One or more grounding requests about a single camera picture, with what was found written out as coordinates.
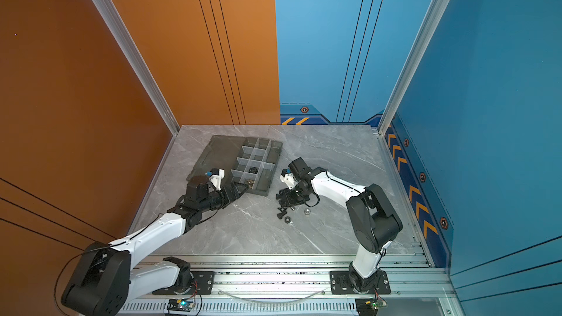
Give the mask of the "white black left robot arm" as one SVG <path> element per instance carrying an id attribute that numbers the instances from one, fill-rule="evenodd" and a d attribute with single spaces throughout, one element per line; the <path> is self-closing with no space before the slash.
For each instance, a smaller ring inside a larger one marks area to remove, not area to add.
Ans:
<path id="1" fill-rule="evenodd" d="M 248 189 L 236 182 L 215 187 L 207 175 L 192 178 L 175 206 L 145 228 L 109 244 L 95 242 L 77 256 L 61 305 L 82 315 L 116 315 L 127 302 L 160 289 L 193 292 L 196 282 L 187 261 L 166 257 L 153 266 L 138 264 L 203 222 L 204 213 L 224 209 Z"/>

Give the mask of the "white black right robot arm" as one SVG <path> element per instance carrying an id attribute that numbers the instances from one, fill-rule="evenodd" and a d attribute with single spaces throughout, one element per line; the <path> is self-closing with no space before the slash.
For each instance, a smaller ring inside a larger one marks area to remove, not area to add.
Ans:
<path id="1" fill-rule="evenodd" d="M 389 295 L 390 282 L 381 262 L 403 224 L 385 191 L 377 184 L 352 184 L 323 168 L 285 169 L 280 180 L 286 185 L 276 195 L 282 212 L 301 205 L 311 208 L 312 198 L 327 198 L 348 212 L 359 247 L 347 281 L 335 282 L 333 292 Z"/>

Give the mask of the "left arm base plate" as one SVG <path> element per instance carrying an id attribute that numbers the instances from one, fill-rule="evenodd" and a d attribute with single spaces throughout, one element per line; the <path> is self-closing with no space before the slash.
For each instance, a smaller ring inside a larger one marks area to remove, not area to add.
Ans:
<path id="1" fill-rule="evenodd" d="M 152 295 L 155 296 L 192 296 L 194 294 L 209 296 L 212 294 L 212 289 L 215 282 L 215 272 L 191 272 L 189 283 L 187 285 L 180 285 L 176 282 L 168 288 L 161 288 L 153 291 Z"/>

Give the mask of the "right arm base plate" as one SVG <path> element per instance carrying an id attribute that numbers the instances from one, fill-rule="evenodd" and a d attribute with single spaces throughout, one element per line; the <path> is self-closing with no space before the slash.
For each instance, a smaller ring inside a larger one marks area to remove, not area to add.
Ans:
<path id="1" fill-rule="evenodd" d="M 389 295 L 392 290 L 389 278 L 385 271 L 379 269 L 367 279 L 356 272 L 331 271 L 329 272 L 332 294 L 377 294 Z"/>

